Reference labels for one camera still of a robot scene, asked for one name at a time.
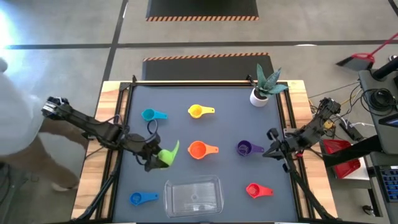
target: red object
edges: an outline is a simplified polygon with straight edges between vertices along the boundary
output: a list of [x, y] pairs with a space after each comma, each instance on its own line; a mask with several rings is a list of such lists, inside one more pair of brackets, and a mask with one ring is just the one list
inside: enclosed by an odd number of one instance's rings
[[246, 187], [246, 192], [252, 197], [274, 196], [274, 191], [259, 184], [251, 183]]
[[[351, 143], [343, 140], [323, 140], [323, 144], [325, 145], [325, 150], [328, 154], [333, 154], [335, 152], [346, 149], [351, 146]], [[353, 159], [351, 161], [338, 164], [333, 167], [337, 178], [342, 179], [346, 177], [348, 174], [356, 171], [361, 167], [361, 163], [359, 159]]]
[[363, 60], [369, 60], [370, 62], [374, 63], [374, 57], [373, 55], [376, 54], [379, 50], [381, 50], [384, 46], [389, 44], [392, 40], [394, 40], [396, 37], [398, 37], [398, 33], [394, 34], [390, 39], [386, 40], [382, 45], [380, 45], [376, 50], [374, 50], [372, 53], [357, 53], [353, 54], [352, 57], [354, 58], [359, 58]]

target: yellow measuring cup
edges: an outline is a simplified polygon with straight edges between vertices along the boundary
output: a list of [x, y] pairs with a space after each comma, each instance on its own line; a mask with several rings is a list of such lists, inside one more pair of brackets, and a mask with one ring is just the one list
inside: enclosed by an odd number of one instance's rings
[[207, 106], [192, 105], [188, 109], [188, 113], [191, 115], [192, 118], [200, 118], [203, 114], [215, 113], [215, 110], [214, 108], [210, 108]]

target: caution stripe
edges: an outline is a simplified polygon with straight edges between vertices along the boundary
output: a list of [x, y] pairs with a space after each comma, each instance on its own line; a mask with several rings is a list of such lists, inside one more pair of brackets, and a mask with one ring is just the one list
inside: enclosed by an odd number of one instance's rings
[[151, 16], [148, 22], [183, 22], [183, 21], [258, 21], [258, 16]]
[[144, 62], [149, 60], [175, 60], [175, 59], [195, 59], [195, 58], [220, 58], [220, 57], [247, 57], [247, 56], [261, 56], [268, 55], [267, 52], [261, 53], [241, 53], [241, 54], [213, 54], [213, 55], [189, 55], [189, 56], [174, 56], [174, 57], [150, 57], [144, 58]]

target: clear plastic container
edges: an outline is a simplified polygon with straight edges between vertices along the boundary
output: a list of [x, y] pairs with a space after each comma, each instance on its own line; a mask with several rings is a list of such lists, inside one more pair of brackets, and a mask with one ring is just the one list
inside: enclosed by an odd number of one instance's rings
[[221, 182], [215, 175], [189, 177], [183, 182], [168, 180], [164, 191], [166, 214], [170, 218], [210, 215], [223, 210]]

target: table frame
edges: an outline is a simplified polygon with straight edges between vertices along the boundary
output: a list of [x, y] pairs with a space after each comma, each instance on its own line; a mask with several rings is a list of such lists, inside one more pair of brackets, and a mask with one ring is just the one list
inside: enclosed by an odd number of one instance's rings
[[[280, 84], [288, 85], [288, 82], [279, 82]], [[138, 85], [144, 86], [250, 86], [250, 83], [247, 81], [137, 81], [135, 77], [133, 78], [133, 82], [120, 82], [119, 84], [119, 93], [118, 100], [115, 105], [115, 114], [123, 114], [124, 119], [123, 123], [127, 124], [128, 122], [128, 111], [131, 108], [131, 100], [132, 94], [134, 93], [134, 87]], [[277, 105], [280, 115], [280, 125], [282, 128], [295, 128], [295, 116], [293, 113], [292, 101], [290, 98], [289, 89], [285, 90], [283, 93], [276, 96], [277, 97]], [[284, 111], [284, 107], [282, 106], [282, 102], [287, 105], [287, 111]], [[287, 124], [287, 120], [285, 116], [289, 117], [289, 123]], [[102, 175], [101, 185], [104, 184], [106, 179], [109, 176], [111, 167], [115, 164], [116, 159], [121, 159], [123, 154], [121, 152], [116, 151], [107, 151], [106, 159], [104, 163], [104, 171]], [[298, 171], [301, 173], [305, 183], [308, 185], [307, 172], [306, 167], [303, 161], [303, 158], [298, 158], [296, 161], [298, 165]], [[315, 218], [317, 214], [315, 214], [313, 207], [310, 205], [307, 199], [303, 201], [303, 193], [297, 187], [295, 181], [290, 177], [292, 190], [294, 195], [295, 207], [297, 217], [300, 220], [301, 218], [309, 217]], [[101, 222], [111, 222], [113, 219], [113, 211], [114, 211], [114, 203], [116, 200], [116, 193], [118, 187], [118, 175], [116, 175], [116, 180], [112, 187], [108, 190], [107, 196], [101, 200], [99, 207], [95, 213], [95, 221]]]

